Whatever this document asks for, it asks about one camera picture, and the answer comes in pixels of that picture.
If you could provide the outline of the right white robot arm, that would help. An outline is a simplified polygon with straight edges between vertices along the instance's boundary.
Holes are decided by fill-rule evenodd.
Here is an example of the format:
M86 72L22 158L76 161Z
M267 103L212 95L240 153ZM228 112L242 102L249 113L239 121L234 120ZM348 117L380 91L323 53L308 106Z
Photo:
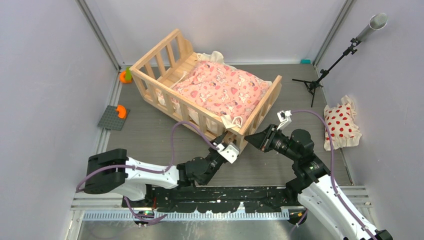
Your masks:
M293 161L295 178L285 184L285 198L291 205L304 206L337 240L391 240L385 229L378 230L332 181L331 171L314 153L314 142L304 129L286 136L275 124L245 136L256 149L276 151Z

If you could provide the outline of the pink unicorn print cushion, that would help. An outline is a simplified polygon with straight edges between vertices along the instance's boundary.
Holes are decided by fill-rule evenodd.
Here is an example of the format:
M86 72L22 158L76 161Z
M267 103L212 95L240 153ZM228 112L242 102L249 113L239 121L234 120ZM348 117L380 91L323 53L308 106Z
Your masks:
M224 63L219 51L198 53L194 68L171 86L188 101L242 127L272 85L256 75Z

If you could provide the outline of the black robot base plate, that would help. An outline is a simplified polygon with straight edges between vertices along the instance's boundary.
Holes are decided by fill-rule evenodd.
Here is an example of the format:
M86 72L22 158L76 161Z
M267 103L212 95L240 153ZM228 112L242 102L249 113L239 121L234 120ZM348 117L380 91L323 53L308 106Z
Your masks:
M282 207L301 204L284 186L221 186L165 189L148 187L143 200L129 201L133 208L155 207L160 213L234 213L244 206L246 213L277 213Z

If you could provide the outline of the wooden slatted pet bed frame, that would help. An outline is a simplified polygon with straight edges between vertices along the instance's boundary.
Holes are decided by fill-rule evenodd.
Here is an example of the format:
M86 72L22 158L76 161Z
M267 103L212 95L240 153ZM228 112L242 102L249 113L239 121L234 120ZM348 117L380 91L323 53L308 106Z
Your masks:
M155 47L130 67L132 78L142 98L153 107L176 121L192 123L192 130L199 129L208 139L226 133L227 140L241 150L247 146L244 137L253 134L278 98L282 77L278 75L270 88L252 111L242 127L229 126L207 109L187 100L172 90L183 72L190 72L197 60L192 44L179 29L174 29Z

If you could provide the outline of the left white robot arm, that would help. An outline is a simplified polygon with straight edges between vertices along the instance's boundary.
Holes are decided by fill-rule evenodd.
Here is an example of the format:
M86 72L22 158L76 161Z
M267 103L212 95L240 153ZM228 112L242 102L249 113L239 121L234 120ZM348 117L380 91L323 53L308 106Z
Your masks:
M205 186L222 164L234 163L239 154L236 146L222 143L218 149L210 148L206 157L167 167L136 160L125 149L117 148L88 159L87 175L77 190L91 195L116 193L148 207L154 199L149 185L168 190Z

